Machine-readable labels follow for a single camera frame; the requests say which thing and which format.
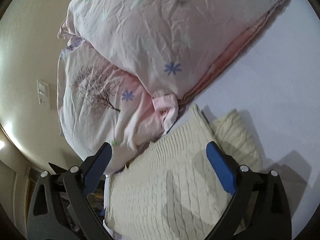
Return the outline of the cream cable-knit sweater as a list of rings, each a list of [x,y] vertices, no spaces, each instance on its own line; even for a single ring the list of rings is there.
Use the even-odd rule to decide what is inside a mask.
[[[240,113],[189,119],[110,177],[105,224],[130,239],[204,239],[231,200],[206,156],[209,142],[260,172],[262,161]]]

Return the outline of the pink floral pillow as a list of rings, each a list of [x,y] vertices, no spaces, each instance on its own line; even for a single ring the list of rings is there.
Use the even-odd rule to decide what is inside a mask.
[[[109,175],[172,127],[178,102],[172,94],[153,98],[137,77],[72,36],[57,64],[57,112],[63,136],[81,159],[111,145]]]
[[[86,39],[154,98],[208,86],[286,0],[71,0],[59,38]]]

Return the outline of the lavender bed sheet mattress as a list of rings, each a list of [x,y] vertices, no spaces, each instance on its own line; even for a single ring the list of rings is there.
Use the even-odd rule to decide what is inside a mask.
[[[303,235],[319,205],[319,18],[309,1],[286,0],[170,132],[189,119],[193,105],[208,123],[240,113],[261,157],[258,173],[276,170],[281,178],[291,239],[319,239],[319,232]],[[253,193],[237,232],[249,223],[256,198]]]

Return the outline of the white wall switch panel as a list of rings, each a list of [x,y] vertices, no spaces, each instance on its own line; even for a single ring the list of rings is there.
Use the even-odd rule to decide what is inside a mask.
[[[50,85],[46,81],[37,80],[37,96],[39,105],[51,109],[50,103]]]

